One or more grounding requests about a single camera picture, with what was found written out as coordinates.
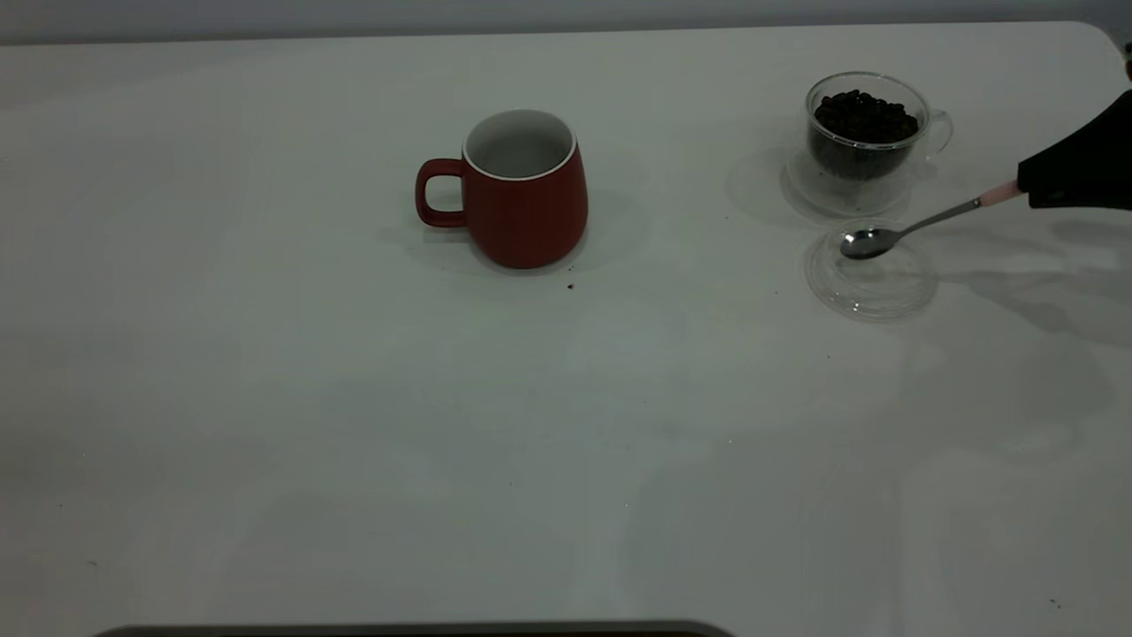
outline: wall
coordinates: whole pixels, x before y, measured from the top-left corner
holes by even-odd
[[[0,42],[1075,19],[1132,0],[0,0]]]

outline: spoon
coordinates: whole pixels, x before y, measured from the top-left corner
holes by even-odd
[[[857,260],[881,256],[892,249],[897,244],[897,241],[904,238],[906,234],[915,232],[920,227],[926,227],[933,223],[945,221],[952,216],[963,214],[964,212],[970,212],[972,209],[1002,203],[1006,199],[1012,199],[1021,193],[1022,191],[1018,189],[1018,181],[1014,180],[1003,183],[997,188],[987,190],[974,199],[961,203],[955,207],[947,208],[940,214],[928,216],[919,223],[912,223],[903,230],[865,227],[863,230],[857,230],[856,232],[849,232],[841,239],[841,255],[846,258],[854,258]]]

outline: glass cup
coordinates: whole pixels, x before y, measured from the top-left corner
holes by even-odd
[[[850,139],[822,126],[815,111],[824,97],[860,91],[903,104],[918,128],[891,144]],[[923,165],[951,140],[946,112],[933,109],[899,79],[865,71],[826,77],[809,89],[805,103],[806,140],[787,164],[790,184],[808,204],[835,216],[876,216],[908,196]]]

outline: glass cup handle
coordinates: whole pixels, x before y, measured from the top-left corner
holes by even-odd
[[[947,147],[947,144],[951,143],[951,136],[954,132],[955,126],[951,122],[951,115],[947,114],[947,111],[933,109],[927,131],[928,161],[935,158],[935,155],[942,153]]]

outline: table surface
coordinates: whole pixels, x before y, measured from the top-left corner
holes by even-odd
[[[834,313],[780,175],[848,69],[954,119],[904,218],[1127,81],[1070,23],[0,49],[0,631],[1126,634],[1132,216],[980,210],[926,313]],[[413,210],[515,106],[591,190],[537,272]]]

